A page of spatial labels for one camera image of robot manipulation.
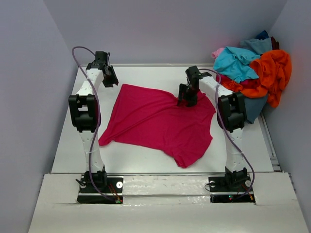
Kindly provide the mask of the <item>magenta t-shirt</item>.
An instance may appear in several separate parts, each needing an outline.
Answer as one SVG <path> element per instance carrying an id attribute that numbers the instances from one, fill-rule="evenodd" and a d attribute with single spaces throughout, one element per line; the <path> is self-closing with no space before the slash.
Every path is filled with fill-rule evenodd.
<path id="1" fill-rule="evenodd" d="M 201 159 L 212 142 L 210 127 L 216 113 L 208 97 L 187 107 L 170 92 L 129 84 L 121 86 L 99 145 L 111 141 L 160 150 L 181 168 Z"/>

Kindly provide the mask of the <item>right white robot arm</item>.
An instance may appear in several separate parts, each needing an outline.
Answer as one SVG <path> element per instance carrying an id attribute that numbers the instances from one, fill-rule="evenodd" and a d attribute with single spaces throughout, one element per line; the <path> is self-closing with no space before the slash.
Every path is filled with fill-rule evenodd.
<path id="1" fill-rule="evenodd" d="M 250 180 L 247 161 L 242 152 L 242 133 L 247 118 L 244 96 L 240 92 L 228 90 L 212 77 L 194 78 L 188 84 L 179 85 L 177 103 L 196 105 L 199 90 L 215 101 L 218 124 L 225 135 L 225 174 L 208 179 L 209 191 L 239 192 L 241 186 Z"/>

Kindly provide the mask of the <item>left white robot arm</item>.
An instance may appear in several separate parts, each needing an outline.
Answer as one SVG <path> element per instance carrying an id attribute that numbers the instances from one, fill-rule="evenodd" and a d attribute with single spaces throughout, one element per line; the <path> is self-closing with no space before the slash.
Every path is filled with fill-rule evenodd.
<path id="1" fill-rule="evenodd" d="M 86 172 L 81 186 L 103 190 L 107 175 L 100 155 L 98 129 L 101 123 L 97 91 L 101 84 L 113 87 L 119 80 L 112 66 L 102 68 L 89 64 L 85 69 L 86 80 L 75 95 L 69 96 L 69 112 L 72 125 L 79 132 L 86 157 Z"/>

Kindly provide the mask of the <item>red t-shirt in pile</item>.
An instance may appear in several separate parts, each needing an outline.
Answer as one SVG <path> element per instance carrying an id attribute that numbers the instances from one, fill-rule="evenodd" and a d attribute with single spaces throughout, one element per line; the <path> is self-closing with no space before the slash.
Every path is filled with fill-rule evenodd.
<path id="1" fill-rule="evenodd" d="M 230 79 L 226 75 L 221 74 L 220 76 L 222 86 L 230 90 L 245 89 L 245 88 L 254 89 L 260 85 L 259 79 L 246 79 L 245 81 L 237 83 L 236 81 Z"/>

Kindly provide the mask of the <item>pink t-shirt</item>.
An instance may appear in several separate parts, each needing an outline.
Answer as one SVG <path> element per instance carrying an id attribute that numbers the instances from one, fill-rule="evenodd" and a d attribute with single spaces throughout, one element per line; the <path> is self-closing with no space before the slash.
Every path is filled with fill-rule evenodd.
<path id="1" fill-rule="evenodd" d="M 216 51 L 211 53 L 211 57 L 216 59 L 222 52 L 224 51 L 224 47 L 217 49 Z"/>

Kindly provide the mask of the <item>cyan t-shirt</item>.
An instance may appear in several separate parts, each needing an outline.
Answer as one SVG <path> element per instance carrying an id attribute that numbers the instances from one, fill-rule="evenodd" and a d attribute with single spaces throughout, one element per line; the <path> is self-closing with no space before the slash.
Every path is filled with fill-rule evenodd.
<path id="1" fill-rule="evenodd" d="M 254 80 L 259 76 L 249 65 L 259 58 L 260 55 L 247 49 L 225 47 L 215 59 L 213 69 L 236 83 Z"/>

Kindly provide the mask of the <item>slate blue t-shirt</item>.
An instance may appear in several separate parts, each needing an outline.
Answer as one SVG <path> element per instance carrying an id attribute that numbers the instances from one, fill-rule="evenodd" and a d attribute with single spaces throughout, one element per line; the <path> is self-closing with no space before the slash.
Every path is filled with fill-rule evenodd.
<path id="1" fill-rule="evenodd" d="M 261 98 L 244 98 L 245 109 L 246 109 L 246 121 L 250 124 L 255 122 L 255 119 L 260 115 L 263 107 L 268 100 L 268 95 Z"/>

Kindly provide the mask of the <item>grey-blue t-shirt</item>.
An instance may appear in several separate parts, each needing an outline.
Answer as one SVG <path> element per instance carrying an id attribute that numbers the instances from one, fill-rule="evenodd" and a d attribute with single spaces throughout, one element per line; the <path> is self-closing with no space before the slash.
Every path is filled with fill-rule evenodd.
<path id="1" fill-rule="evenodd" d="M 258 55 L 262 55 L 273 49 L 271 38 L 266 38 L 264 40 L 259 40 L 255 38 L 249 40 L 241 40 L 240 47 L 250 50 Z"/>

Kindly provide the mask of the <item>orange t-shirt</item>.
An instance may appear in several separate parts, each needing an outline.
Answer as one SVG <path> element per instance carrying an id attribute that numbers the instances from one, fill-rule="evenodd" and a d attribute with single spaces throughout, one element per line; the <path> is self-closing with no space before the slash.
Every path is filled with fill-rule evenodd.
<path id="1" fill-rule="evenodd" d="M 278 107 L 282 91 L 287 86 L 292 72 L 290 55 L 284 50 L 271 50 L 250 63 L 250 68 L 259 76 L 246 84 L 237 83 L 226 75 L 221 84 L 233 91 L 241 92 L 248 98 L 268 96 L 267 102 Z"/>

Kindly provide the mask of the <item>dark blue t-shirt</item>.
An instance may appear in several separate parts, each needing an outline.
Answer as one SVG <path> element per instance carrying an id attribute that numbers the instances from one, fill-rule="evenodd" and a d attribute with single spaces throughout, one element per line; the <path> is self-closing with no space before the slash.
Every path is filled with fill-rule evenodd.
<path id="1" fill-rule="evenodd" d="M 269 38 L 269 35 L 268 35 L 266 30 L 263 30 L 255 38 L 258 39 L 258 40 L 265 40 L 265 39 Z"/>

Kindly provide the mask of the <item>maroon t-shirt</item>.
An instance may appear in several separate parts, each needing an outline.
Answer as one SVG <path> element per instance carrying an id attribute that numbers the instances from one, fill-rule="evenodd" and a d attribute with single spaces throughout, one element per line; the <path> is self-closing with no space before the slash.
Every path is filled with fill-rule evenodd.
<path id="1" fill-rule="evenodd" d="M 272 44 L 272 50 L 279 50 L 280 49 L 279 42 L 276 41 L 276 39 L 273 36 L 270 37 L 270 39 L 271 39 L 271 44 Z"/>

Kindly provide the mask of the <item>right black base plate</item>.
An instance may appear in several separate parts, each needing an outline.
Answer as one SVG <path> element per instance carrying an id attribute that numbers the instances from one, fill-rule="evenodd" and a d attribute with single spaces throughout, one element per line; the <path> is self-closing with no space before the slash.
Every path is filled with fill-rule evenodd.
<path id="1" fill-rule="evenodd" d="M 216 203 L 256 203 L 253 188 L 250 188 L 251 178 L 229 187 L 223 176 L 211 176 L 205 184 L 209 192 L 210 202 Z"/>

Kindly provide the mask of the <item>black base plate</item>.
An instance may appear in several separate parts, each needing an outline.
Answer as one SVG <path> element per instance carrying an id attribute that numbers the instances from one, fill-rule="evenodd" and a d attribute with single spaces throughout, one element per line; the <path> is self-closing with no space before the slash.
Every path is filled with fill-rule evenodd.
<path id="1" fill-rule="evenodd" d="M 105 187 L 97 185 L 100 192 L 83 175 L 76 181 L 79 184 L 77 202 L 80 204 L 123 204 L 123 176 L 108 176 Z"/>
<path id="2" fill-rule="evenodd" d="M 209 192 L 210 202 L 216 203 L 256 203 L 253 188 L 250 188 L 251 178 L 229 187 L 223 176 L 211 176 L 205 184 Z"/>

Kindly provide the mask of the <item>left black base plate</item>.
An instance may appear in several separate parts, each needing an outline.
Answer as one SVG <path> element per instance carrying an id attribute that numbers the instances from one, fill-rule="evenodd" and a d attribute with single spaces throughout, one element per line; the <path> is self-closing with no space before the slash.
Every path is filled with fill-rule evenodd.
<path id="1" fill-rule="evenodd" d="M 77 202 L 80 204 L 123 204 L 123 176 L 108 176 L 105 187 L 97 185 L 100 192 L 83 175 L 76 181 L 79 184 Z"/>

